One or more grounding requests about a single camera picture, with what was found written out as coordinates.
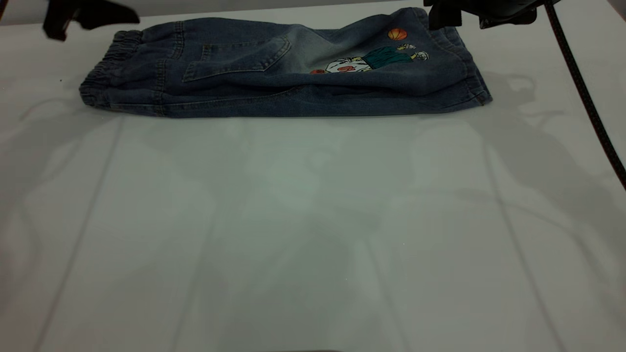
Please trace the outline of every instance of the orange basketball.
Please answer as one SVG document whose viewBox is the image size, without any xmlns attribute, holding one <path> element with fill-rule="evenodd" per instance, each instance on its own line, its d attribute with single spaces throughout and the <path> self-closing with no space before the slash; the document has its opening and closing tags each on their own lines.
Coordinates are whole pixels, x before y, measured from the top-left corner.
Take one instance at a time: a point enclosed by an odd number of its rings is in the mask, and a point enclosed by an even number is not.
<svg viewBox="0 0 626 352">
<path fill-rule="evenodd" d="M 389 33 L 387 33 L 387 35 L 389 36 L 389 39 L 391 40 L 402 40 L 406 38 L 407 36 L 406 31 L 403 30 L 402 28 L 394 28 L 390 30 Z"/>
</svg>

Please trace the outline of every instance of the jeans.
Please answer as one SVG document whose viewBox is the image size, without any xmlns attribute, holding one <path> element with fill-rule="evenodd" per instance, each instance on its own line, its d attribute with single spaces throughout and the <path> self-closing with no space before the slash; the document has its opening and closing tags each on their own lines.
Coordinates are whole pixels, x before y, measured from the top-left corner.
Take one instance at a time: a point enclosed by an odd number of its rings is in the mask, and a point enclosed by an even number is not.
<svg viewBox="0 0 626 352">
<path fill-rule="evenodd" d="M 85 104 L 172 118 L 447 113 L 491 101 L 454 28 L 419 8 L 342 29 L 222 18 L 115 34 Z"/>
</svg>

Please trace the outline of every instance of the pocket stitching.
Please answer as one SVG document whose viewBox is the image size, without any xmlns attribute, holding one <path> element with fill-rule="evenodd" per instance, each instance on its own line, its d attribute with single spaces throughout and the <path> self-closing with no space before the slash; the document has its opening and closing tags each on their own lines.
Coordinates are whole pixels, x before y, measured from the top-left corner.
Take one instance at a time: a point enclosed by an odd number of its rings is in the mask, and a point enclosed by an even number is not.
<svg viewBox="0 0 626 352">
<path fill-rule="evenodd" d="M 222 70 L 219 71 L 214 71 L 213 74 L 211 75 L 207 75 L 207 76 L 202 76 L 202 77 L 196 77 L 197 72 L 197 65 L 200 63 L 205 62 L 210 56 L 211 56 L 211 52 L 213 50 L 213 48 L 215 47 L 230 47 L 230 48 L 239 48 L 239 47 L 243 47 L 243 46 L 252 46 L 252 45 L 258 45 L 258 44 L 262 44 L 262 43 L 268 43 L 269 41 L 272 41 L 274 38 L 272 39 L 268 39 L 268 40 L 264 40 L 264 41 L 255 41 L 255 42 L 246 42 L 246 43 L 236 43 L 236 44 L 206 44 L 203 46 L 202 49 L 202 57 L 200 59 L 200 61 L 192 61 L 189 66 L 187 67 L 187 70 L 185 71 L 185 74 L 183 76 L 183 82 L 191 82 L 191 81 L 197 81 L 197 80 L 202 80 L 204 78 L 210 78 L 213 76 L 218 76 L 218 75 L 222 75 L 224 73 L 237 73 L 237 72 L 264 72 L 266 71 L 268 68 L 272 67 L 276 62 L 278 62 L 278 60 L 280 60 L 281 57 L 283 57 L 283 55 L 285 55 L 289 49 L 291 49 L 291 42 L 289 41 L 289 38 L 287 38 L 286 36 L 280 37 L 283 42 L 284 45 L 276 52 L 276 54 L 274 54 L 271 58 L 269 58 L 267 61 L 263 62 L 263 63 L 258 63 L 257 66 L 253 66 L 250 68 L 234 68 L 234 67 L 228 67 L 228 68 L 224 68 Z"/>
</svg>

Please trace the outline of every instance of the white surface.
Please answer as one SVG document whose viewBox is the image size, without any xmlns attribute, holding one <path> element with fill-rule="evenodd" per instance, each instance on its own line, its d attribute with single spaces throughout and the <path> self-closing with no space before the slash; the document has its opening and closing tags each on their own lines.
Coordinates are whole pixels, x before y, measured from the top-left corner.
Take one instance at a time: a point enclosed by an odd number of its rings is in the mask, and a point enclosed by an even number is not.
<svg viewBox="0 0 626 352">
<path fill-rule="evenodd" d="M 625 155 L 626 23 L 557 11 Z M 92 110 L 78 85 L 130 26 L 0 28 L 0 350 L 624 351 L 626 195 L 539 17 L 464 18 L 491 105 L 348 120 Z"/>
<path fill-rule="evenodd" d="M 276 9 L 296 6 L 321 6 L 366 3 L 372 0 L 110 0 L 134 9 L 139 16 Z M 9 0 L 0 24 L 43 22 L 48 4 L 44 0 Z"/>
</svg>

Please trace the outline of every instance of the denim shorts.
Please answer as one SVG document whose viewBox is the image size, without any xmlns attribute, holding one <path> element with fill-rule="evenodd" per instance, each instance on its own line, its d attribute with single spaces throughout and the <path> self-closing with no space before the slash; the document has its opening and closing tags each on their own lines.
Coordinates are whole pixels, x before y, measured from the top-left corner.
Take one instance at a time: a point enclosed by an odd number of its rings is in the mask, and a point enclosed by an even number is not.
<svg viewBox="0 0 626 352">
<path fill-rule="evenodd" d="M 172 118 L 447 113 L 491 101 L 454 28 L 405 8 L 342 29 L 223 18 L 115 34 L 85 104 Z"/>
</svg>

